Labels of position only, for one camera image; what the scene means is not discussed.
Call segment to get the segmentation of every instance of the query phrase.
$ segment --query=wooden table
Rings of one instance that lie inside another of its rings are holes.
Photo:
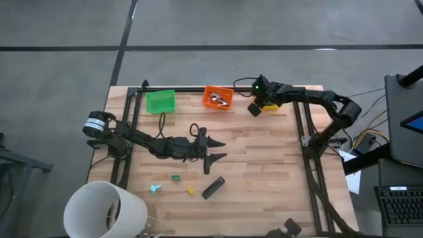
[[[122,117],[126,91],[127,87],[111,87],[107,98],[105,111],[118,119]],[[153,234],[265,235],[283,227],[288,218],[302,227],[302,235],[315,234],[293,105],[285,104],[255,118],[247,110],[250,101],[234,94],[232,108],[223,111],[204,107],[202,93],[176,93],[176,111],[167,114],[164,135],[186,136],[193,141],[189,127],[195,122],[206,127],[213,139],[226,143],[209,149],[212,153],[228,153],[211,166],[209,175],[203,174],[202,161],[157,159],[143,147],[135,146],[128,191],[146,202],[150,216],[162,221],[153,224]],[[128,118],[132,118],[132,108]],[[311,113],[319,131],[329,124],[323,107],[311,105]],[[159,115],[146,112],[142,96],[137,129],[155,136],[158,121]],[[105,155],[106,149],[96,151],[93,162]],[[96,165],[88,181],[109,181],[112,161]],[[322,162],[330,202],[348,225],[358,230],[341,160],[324,155]],[[171,175],[180,175],[181,181],[172,181]],[[226,183],[204,200],[202,191],[219,176]],[[152,184],[162,184],[163,188],[152,195]],[[195,196],[187,193],[188,185],[195,189]],[[325,223],[322,206],[320,210]]]

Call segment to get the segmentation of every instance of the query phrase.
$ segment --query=green bin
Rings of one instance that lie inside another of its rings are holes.
[[[147,103],[147,111],[151,114],[174,112],[176,106],[174,90],[146,93],[145,101]]]

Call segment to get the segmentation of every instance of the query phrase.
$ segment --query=computer screen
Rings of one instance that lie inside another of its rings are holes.
[[[423,134],[423,111],[403,120],[401,126]]]

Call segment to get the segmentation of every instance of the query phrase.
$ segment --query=white bucket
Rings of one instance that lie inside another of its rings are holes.
[[[108,229],[108,211],[119,200],[118,219]],[[65,230],[73,238],[135,237],[146,221],[147,206],[141,198],[104,181],[91,182],[77,190],[63,216]]]

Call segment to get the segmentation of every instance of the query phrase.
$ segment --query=black keyboard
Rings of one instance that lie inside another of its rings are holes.
[[[423,186],[375,187],[386,226],[423,225]]]

